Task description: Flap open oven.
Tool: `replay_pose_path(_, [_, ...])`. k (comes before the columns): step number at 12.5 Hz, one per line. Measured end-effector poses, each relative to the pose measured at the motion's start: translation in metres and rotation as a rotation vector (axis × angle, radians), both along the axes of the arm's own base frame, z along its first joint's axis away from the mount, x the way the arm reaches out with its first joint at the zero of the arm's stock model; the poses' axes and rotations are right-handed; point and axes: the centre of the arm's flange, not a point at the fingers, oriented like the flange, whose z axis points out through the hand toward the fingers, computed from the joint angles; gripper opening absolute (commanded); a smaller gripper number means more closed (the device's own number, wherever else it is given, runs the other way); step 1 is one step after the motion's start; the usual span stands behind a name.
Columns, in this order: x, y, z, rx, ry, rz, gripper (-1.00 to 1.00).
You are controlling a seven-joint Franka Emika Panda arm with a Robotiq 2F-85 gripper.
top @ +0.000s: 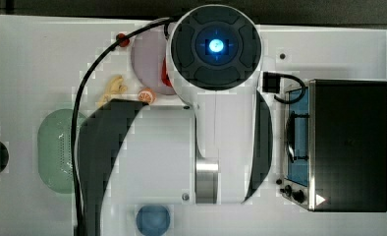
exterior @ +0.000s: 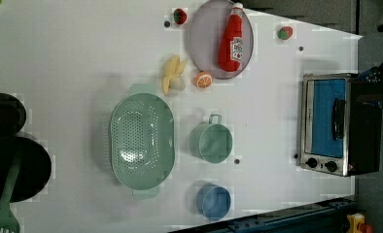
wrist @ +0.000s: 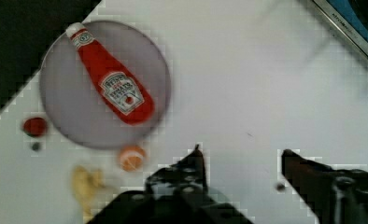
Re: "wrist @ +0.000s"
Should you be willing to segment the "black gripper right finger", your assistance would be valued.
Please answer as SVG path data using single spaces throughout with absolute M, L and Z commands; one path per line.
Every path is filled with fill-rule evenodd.
M 319 224 L 368 224 L 368 172 L 334 169 L 286 149 L 281 173 Z

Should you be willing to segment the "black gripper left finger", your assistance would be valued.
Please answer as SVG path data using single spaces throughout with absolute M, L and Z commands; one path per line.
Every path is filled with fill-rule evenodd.
M 187 187 L 208 192 L 201 144 L 196 144 L 183 159 L 159 169 L 145 180 L 145 192 L 151 194 L 155 200 L 163 196 L 173 196 L 176 191 Z

